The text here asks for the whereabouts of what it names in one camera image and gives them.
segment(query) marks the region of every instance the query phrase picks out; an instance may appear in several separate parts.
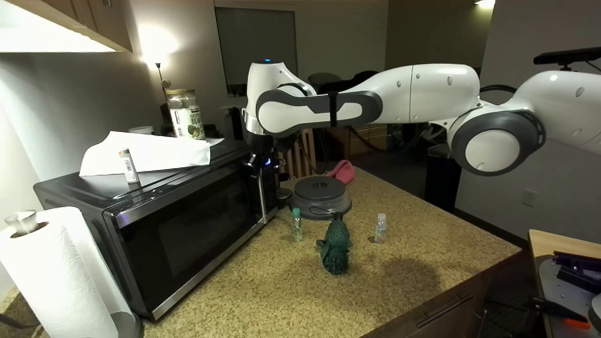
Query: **green dinosaur toy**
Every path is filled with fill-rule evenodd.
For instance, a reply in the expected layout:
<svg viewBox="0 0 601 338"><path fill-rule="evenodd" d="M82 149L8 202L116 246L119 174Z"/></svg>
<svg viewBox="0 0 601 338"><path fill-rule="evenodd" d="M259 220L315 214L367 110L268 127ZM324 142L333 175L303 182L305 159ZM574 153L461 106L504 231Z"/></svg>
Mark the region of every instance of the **green dinosaur toy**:
<svg viewBox="0 0 601 338"><path fill-rule="evenodd" d="M319 256L323 267L333 275L346 272L349 269L349 249L353 245L350 241L349 230L342 221L342 214L334 214L334 220L330 223L326 237L317 241L322 248Z"/></svg>

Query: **plastic bottle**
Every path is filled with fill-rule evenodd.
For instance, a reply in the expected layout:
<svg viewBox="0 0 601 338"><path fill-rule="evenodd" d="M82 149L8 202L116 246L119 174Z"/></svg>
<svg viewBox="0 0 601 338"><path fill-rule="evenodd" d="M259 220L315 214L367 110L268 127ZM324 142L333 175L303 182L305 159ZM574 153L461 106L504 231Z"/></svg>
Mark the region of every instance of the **plastic bottle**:
<svg viewBox="0 0 601 338"><path fill-rule="evenodd" d="M386 226L386 214L377 214L376 235L374 237L374 242L384 243L386 241L387 229L388 226Z"/></svg>
<svg viewBox="0 0 601 338"><path fill-rule="evenodd" d="M292 234L295 242L302 242L301 210L297 207L292 209Z"/></svg>

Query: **jar lid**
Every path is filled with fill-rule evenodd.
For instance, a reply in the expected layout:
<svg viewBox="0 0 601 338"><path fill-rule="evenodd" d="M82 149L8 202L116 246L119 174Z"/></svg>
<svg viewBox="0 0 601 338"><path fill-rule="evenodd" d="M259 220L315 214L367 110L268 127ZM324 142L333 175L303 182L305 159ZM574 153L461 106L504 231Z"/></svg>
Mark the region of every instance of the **jar lid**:
<svg viewBox="0 0 601 338"><path fill-rule="evenodd" d="M167 89L167 90L165 90L165 94L167 94L167 95L179 95L179 94L189 94L189 93L194 93L194 89L187 88L187 89Z"/></svg>

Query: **black microwave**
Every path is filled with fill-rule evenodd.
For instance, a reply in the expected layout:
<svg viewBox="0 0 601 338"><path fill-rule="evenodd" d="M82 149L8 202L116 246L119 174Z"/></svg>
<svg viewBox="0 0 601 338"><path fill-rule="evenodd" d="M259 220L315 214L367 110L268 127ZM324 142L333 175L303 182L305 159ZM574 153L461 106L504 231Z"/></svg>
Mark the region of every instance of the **black microwave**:
<svg viewBox="0 0 601 338"><path fill-rule="evenodd" d="M209 165L140 173L140 184L73 173L34 191L44 209L79 208L132 310L155 321L277 213L277 161L250 166L250 154L224 140Z"/></svg>

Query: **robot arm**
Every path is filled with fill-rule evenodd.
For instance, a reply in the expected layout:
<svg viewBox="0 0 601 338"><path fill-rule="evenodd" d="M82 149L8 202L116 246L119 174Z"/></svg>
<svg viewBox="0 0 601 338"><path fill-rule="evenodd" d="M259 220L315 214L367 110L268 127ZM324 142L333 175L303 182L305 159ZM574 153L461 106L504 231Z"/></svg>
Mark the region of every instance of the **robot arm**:
<svg viewBox="0 0 601 338"><path fill-rule="evenodd" d="M378 73L340 93L315 95L283 63L253 64L245 121L250 132L277 138L307 128L436 123L447 129L447 142L464 169L495 176L520 165L547 134L601 154L599 84L599 75L544 72L508 102L492 105L480 100L480 82L469 66L425 64Z"/></svg>

